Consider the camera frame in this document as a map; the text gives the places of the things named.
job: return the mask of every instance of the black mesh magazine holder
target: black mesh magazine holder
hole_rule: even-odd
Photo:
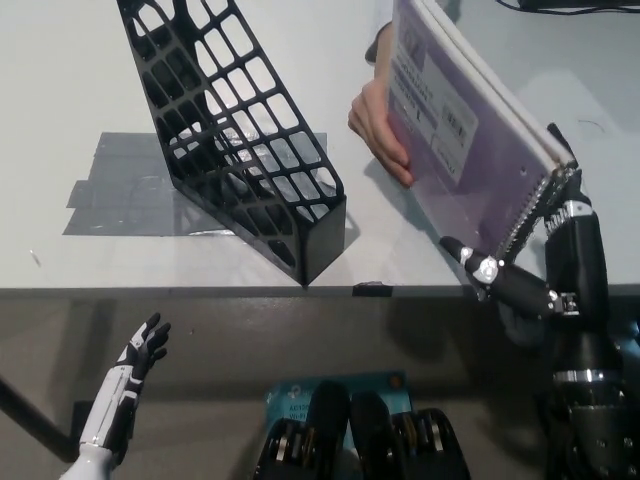
[[[344,249],[344,189],[235,2],[118,6],[175,187],[310,283]]]

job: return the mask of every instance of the robotic hand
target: robotic hand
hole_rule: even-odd
[[[547,281],[454,238],[440,244],[489,297],[550,327],[553,382],[538,405],[549,441],[547,478],[640,478],[640,402],[622,379],[622,357],[608,335],[600,225],[577,162],[573,168],[544,217]]]
[[[80,456],[63,480],[108,480],[122,463],[145,377],[167,354],[163,346],[171,325],[159,323],[158,313],[147,320],[107,373],[82,431]]]

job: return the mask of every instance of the tabletop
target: tabletop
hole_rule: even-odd
[[[480,55],[570,142],[601,216],[612,293],[635,292],[640,229],[627,212],[640,202],[640,18],[454,2],[450,15]],[[411,193],[346,124],[372,75],[363,59],[370,1],[237,3],[311,128],[326,134],[348,197],[345,252],[303,290],[231,235],[73,234],[70,197],[103,134],[154,131],[133,57],[115,0],[2,2],[0,295],[350,295],[368,282],[393,286],[394,296],[462,291]],[[518,259],[537,274],[543,241],[537,231]]]

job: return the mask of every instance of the gray tape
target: gray tape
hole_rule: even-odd
[[[326,151],[327,135],[316,138]],[[294,146],[303,159],[316,154]],[[279,158],[290,156],[273,147]],[[76,182],[67,208],[75,211],[64,235],[233,235],[173,187],[154,133],[103,133],[89,178]]]

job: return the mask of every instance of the spiral notebook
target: spiral notebook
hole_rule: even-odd
[[[512,260],[572,174],[435,0],[395,0],[389,121],[436,232]]]

